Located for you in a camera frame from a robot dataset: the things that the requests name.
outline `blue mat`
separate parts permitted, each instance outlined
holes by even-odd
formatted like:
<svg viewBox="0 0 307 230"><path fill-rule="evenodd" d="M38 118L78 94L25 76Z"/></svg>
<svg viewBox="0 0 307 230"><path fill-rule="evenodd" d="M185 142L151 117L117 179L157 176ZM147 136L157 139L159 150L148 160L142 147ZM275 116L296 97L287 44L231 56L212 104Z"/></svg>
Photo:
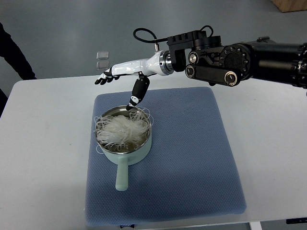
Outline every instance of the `blue mat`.
<svg viewBox="0 0 307 230"><path fill-rule="evenodd" d="M97 96L93 118L126 105L130 96L131 92ZM243 213L246 203L240 178L212 90L150 90L139 106L154 117L153 144L144 160L129 166L127 191L115 189L117 165L96 152L92 122L86 225Z"/></svg>

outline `robotic hand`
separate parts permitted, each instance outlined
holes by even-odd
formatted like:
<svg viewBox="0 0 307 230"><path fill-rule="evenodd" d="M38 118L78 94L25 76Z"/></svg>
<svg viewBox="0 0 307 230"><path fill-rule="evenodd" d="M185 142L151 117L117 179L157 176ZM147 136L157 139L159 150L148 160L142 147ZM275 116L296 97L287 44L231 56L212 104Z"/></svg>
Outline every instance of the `robotic hand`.
<svg viewBox="0 0 307 230"><path fill-rule="evenodd" d="M140 59L112 66L98 77L95 84L103 85L124 75L138 75L139 78L135 81L132 96L126 108L130 110L143 100L150 83L147 77L154 74L166 76L174 72L169 51L159 51L158 49L156 44L155 55L150 59Z"/></svg>
<svg viewBox="0 0 307 230"><path fill-rule="evenodd" d="M204 28L211 30L210 36L207 37ZM140 30L151 33L154 40L137 37L136 32ZM136 29L133 35L140 41L155 43L155 55L150 59L114 65L95 82L103 85L123 75L139 75L127 110L144 98L149 86L148 76L165 76L173 71L185 71L188 78L207 81L211 86L235 86L253 77L305 89L307 87L307 43L278 44L269 37L259 37L253 42L222 46L221 37L213 36L213 29L208 25L200 30L163 39L157 39L153 32L144 28ZM164 41L167 41L169 51L159 51L158 43ZM188 65L186 49L191 49Z"/></svg>

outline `label on mat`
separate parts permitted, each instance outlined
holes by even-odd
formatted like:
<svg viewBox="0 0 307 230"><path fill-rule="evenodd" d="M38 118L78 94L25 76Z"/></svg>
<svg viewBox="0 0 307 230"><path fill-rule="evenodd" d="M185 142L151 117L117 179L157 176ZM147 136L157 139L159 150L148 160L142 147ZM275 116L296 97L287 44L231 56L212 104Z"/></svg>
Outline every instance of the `label on mat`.
<svg viewBox="0 0 307 230"><path fill-rule="evenodd" d="M133 228L134 229L134 224L121 225L120 229L125 228L125 227L129 227L129 228Z"/></svg>

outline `black robotic joint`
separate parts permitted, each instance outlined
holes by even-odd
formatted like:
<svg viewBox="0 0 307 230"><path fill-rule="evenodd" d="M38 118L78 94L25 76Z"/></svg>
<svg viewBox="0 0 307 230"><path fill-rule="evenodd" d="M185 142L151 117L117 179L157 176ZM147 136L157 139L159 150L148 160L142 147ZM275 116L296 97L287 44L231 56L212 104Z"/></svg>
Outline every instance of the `black robotic joint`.
<svg viewBox="0 0 307 230"><path fill-rule="evenodd" d="M150 82L149 82L148 77L145 77L145 76L140 76L135 81L129 104L126 107L127 110L132 109L133 107L135 107L138 103L140 103L143 100L148 90L149 83Z"/></svg>
<svg viewBox="0 0 307 230"><path fill-rule="evenodd" d="M222 50L219 66L241 72L241 80L248 79L251 74L250 50L243 44L225 46Z"/></svg>

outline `robot finger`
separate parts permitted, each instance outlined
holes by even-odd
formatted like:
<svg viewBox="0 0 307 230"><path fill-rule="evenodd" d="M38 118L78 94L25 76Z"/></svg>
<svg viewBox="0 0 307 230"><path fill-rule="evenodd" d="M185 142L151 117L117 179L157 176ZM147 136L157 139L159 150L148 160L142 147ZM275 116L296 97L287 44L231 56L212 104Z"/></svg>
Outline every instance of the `robot finger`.
<svg viewBox="0 0 307 230"><path fill-rule="evenodd" d="M106 83L107 79L102 79L102 81L100 82L101 85L104 85Z"/></svg>
<svg viewBox="0 0 307 230"><path fill-rule="evenodd" d="M107 79L107 82L111 82L111 81L113 81L113 78L108 78Z"/></svg>

